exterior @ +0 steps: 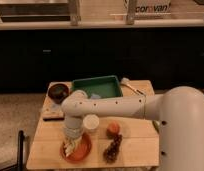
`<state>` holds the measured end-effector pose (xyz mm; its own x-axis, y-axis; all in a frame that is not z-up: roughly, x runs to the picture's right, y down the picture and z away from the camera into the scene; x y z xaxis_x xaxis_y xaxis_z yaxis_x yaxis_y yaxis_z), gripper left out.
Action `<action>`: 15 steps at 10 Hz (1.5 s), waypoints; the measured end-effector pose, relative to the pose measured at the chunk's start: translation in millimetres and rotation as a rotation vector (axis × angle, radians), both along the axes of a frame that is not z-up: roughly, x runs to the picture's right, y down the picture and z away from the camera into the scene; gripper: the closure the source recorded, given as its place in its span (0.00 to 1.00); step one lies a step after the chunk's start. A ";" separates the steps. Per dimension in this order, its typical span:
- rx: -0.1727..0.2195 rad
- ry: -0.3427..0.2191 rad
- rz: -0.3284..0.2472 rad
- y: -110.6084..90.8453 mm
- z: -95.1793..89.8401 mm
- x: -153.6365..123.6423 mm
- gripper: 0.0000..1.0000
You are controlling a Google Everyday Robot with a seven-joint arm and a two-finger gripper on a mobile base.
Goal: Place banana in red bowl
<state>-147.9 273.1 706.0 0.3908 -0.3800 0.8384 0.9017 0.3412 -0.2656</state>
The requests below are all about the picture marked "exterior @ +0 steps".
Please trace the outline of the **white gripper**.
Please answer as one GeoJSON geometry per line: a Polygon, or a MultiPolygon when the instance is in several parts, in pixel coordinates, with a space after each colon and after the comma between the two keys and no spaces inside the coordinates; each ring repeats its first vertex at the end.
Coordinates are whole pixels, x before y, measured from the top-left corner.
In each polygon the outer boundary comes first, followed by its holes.
{"type": "Polygon", "coordinates": [[[64,127],[63,132],[67,139],[77,140],[82,136],[83,129],[82,128],[72,129],[72,128],[64,127]]]}

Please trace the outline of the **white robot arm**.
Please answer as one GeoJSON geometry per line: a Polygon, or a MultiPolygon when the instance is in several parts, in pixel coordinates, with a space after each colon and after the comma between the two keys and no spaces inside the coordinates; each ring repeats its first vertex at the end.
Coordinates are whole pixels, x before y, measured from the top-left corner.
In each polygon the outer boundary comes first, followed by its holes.
{"type": "Polygon", "coordinates": [[[65,134],[82,135],[83,117],[129,117],[157,120],[159,171],[204,171],[204,94],[192,87],[175,87],[164,94],[90,99],[82,90],[61,104],[65,134]]]}

